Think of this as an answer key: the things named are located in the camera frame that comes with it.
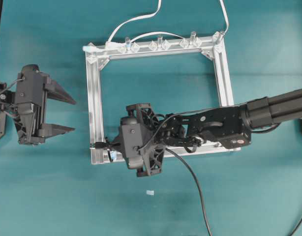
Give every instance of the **black cable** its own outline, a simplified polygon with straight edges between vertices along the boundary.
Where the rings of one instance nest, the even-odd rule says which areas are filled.
[[[291,234],[289,236],[292,236],[294,235],[295,231],[299,228],[299,226],[301,225],[302,223],[302,218],[300,219],[300,221],[298,222],[298,224],[296,225],[296,227],[292,230]]]
[[[209,236],[212,236],[212,233],[211,233],[211,230],[210,230],[210,226],[209,226],[209,223],[208,223],[208,219],[207,219],[207,213],[206,213],[206,208],[205,208],[205,201],[204,201],[204,196],[203,196],[203,193],[202,193],[202,189],[201,189],[201,186],[200,186],[200,183],[195,175],[195,173],[193,172],[193,170],[191,169],[191,167],[187,164],[187,162],[185,162],[185,160],[177,155],[174,151],[166,148],[166,150],[171,153],[172,155],[174,155],[176,158],[178,158],[186,167],[187,169],[190,171],[191,175],[193,176],[195,182],[196,182],[196,185],[198,187],[198,191],[199,191],[199,196],[200,196],[200,203],[201,203],[201,208],[202,208],[202,213],[204,215],[204,220],[205,220],[205,224],[206,224],[206,227],[207,227],[207,231],[208,231],[208,234]]]
[[[12,88],[12,86],[14,86],[17,82],[23,81],[23,79],[18,79],[13,81],[8,87],[6,87],[5,89],[0,91],[0,95],[3,94],[4,92],[6,92],[7,90],[9,90],[10,88]]]
[[[252,131],[253,134],[267,134],[269,132],[274,131],[275,129],[277,129],[279,127],[281,123],[279,124],[274,124],[271,128],[269,129],[265,129],[265,130],[260,130],[260,131]]]

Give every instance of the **power cord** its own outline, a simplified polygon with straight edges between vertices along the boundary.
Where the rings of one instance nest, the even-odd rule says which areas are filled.
[[[193,172],[192,168],[187,164],[187,162],[181,156],[179,156],[177,153],[175,153],[174,151],[172,151],[172,150],[170,150],[168,148],[166,148],[165,150],[167,150],[169,153],[171,153],[176,158],[178,158],[178,160],[180,160],[187,167],[187,169],[190,171],[191,175],[193,176],[193,178],[194,178],[194,180],[196,182],[196,185],[198,187],[199,196],[200,196],[200,203],[201,203],[201,208],[202,208],[202,213],[204,215],[204,220],[205,220],[205,224],[206,224],[206,227],[207,227],[207,231],[208,231],[209,236],[212,236],[212,233],[211,233],[211,230],[210,230],[210,226],[209,226],[209,223],[208,223],[208,219],[207,219],[207,213],[206,213],[206,208],[205,208],[204,196],[203,196],[203,193],[202,193],[202,189],[201,189],[200,183],[199,183],[199,181],[198,181],[195,173]]]
[[[279,124],[274,124],[273,126],[271,126],[269,129],[265,129],[265,130],[260,130],[260,131],[252,131],[253,134],[267,134],[269,132],[274,131],[275,129],[277,129],[280,126],[281,123]]]
[[[298,224],[296,225],[296,227],[292,230],[291,234],[289,236],[294,235],[294,233],[296,232],[296,230],[298,230],[298,228],[300,227],[302,223],[302,218],[300,219],[300,221],[298,222]]]

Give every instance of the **robotic arm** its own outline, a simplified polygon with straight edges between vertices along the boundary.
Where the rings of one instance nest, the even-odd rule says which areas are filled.
[[[240,148],[251,144],[252,133],[270,132],[284,121],[302,118],[302,89],[230,107],[165,116],[155,114],[149,103],[126,109],[120,134],[112,142],[96,143],[95,148],[119,151],[138,177],[152,176],[161,172],[167,146],[184,147],[189,153],[206,141],[219,142],[226,149]]]

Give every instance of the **small white object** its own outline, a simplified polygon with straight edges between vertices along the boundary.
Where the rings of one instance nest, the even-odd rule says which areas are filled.
[[[147,190],[146,194],[150,196],[154,196],[154,190]]]

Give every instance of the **wire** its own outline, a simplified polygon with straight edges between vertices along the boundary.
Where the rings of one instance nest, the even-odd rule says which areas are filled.
[[[5,89],[0,91],[0,95],[3,94],[4,92],[6,92],[8,89],[12,88],[12,86],[14,86],[17,82],[23,81],[23,79],[18,79],[13,81],[10,86],[6,87]]]
[[[296,225],[296,227],[292,230],[291,234],[289,236],[292,236],[294,235],[295,231],[299,228],[299,226],[301,225],[302,223],[302,218],[300,219],[300,221],[298,222],[298,224]]]
[[[222,12],[223,12],[223,16],[224,16],[224,20],[225,20],[225,24],[226,24],[225,31],[223,32],[223,37],[224,37],[226,32],[229,30],[229,18],[228,18],[228,14],[226,13],[226,7],[224,5],[223,0],[220,0],[220,5],[221,5],[221,8],[222,8]]]
[[[225,34],[227,33],[228,29],[229,29],[229,18],[228,18],[228,15],[226,13],[226,7],[224,5],[224,1],[223,0],[219,0],[220,1],[220,5],[221,5],[221,8],[222,8],[222,13],[223,13],[223,17],[224,17],[224,21],[225,21],[225,24],[226,24],[226,28],[224,31],[221,32],[221,35],[220,35],[220,38],[218,39],[218,41],[221,41]],[[137,17],[134,17],[134,18],[131,18],[123,23],[121,23],[119,26],[117,26],[114,31],[112,32],[112,34],[110,35],[110,37],[108,38],[107,42],[110,43],[112,42],[115,34],[117,33],[117,31],[125,24],[127,24],[128,22],[131,22],[131,21],[137,21],[137,20],[142,20],[142,19],[147,19],[147,18],[151,18],[153,16],[155,16],[159,10],[161,9],[161,5],[162,5],[162,0],[158,0],[158,4],[157,4],[157,9],[154,13],[152,14],[148,14],[148,15],[142,15],[142,16],[137,16]],[[147,37],[147,36],[151,36],[151,35],[155,35],[155,34],[167,34],[167,35],[172,35],[172,36],[175,36],[175,37],[178,37],[178,38],[184,38],[182,36],[179,36],[177,34],[174,34],[174,33],[170,33],[170,32],[164,32],[164,31],[155,31],[155,32],[149,32],[149,33],[144,33],[144,34],[141,34],[137,37],[135,37],[134,39],[131,40],[131,42],[134,42],[140,38],[143,38],[143,37]]]
[[[169,32],[164,32],[164,31],[155,31],[155,32],[149,32],[149,33],[143,33],[143,34],[133,38],[130,42],[133,43],[134,41],[136,41],[140,38],[148,37],[148,36],[152,36],[152,35],[158,35],[158,34],[166,34],[166,35],[175,36],[177,38],[184,38],[184,37],[179,36],[178,34],[174,34],[174,33],[169,33]]]
[[[275,129],[277,129],[279,127],[281,123],[279,124],[274,124],[271,128],[269,129],[265,129],[265,130],[260,130],[260,131],[252,131],[253,134],[267,134],[269,132],[274,131]]]
[[[108,38],[107,42],[111,42],[115,36],[115,34],[117,33],[117,31],[125,24],[127,24],[128,22],[131,22],[131,21],[137,21],[137,20],[142,20],[142,19],[147,19],[147,18],[151,18],[153,16],[155,16],[160,8],[161,8],[161,4],[162,4],[162,0],[158,0],[158,4],[157,4],[157,9],[154,13],[152,14],[148,14],[148,15],[142,15],[142,16],[137,16],[137,17],[134,17],[134,18],[131,18],[123,23],[121,23],[119,26],[116,27],[116,29],[114,29],[114,31],[112,32],[112,34],[110,35],[110,37]]]
[[[200,203],[201,203],[201,208],[202,208],[202,213],[204,215],[204,220],[205,220],[205,224],[206,224],[206,227],[207,227],[207,231],[208,231],[208,234],[209,236],[212,236],[212,233],[211,233],[211,230],[210,230],[210,226],[209,226],[209,223],[208,223],[208,219],[207,219],[207,213],[206,213],[206,208],[205,208],[205,201],[204,201],[204,195],[202,193],[202,189],[201,189],[201,186],[200,186],[200,183],[195,175],[195,173],[193,172],[193,170],[191,169],[191,167],[187,164],[187,162],[179,155],[177,155],[177,153],[175,153],[174,151],[166,148],[166,150],[171,153],[172,155],[174,155],[176,158],[178,158],[186,167],[187,169],[190,171],[191,175],[193,176],[195,182],[196,182],[196,185],[198,187],[198,191],[199,191],[199,196],[200,196]]]

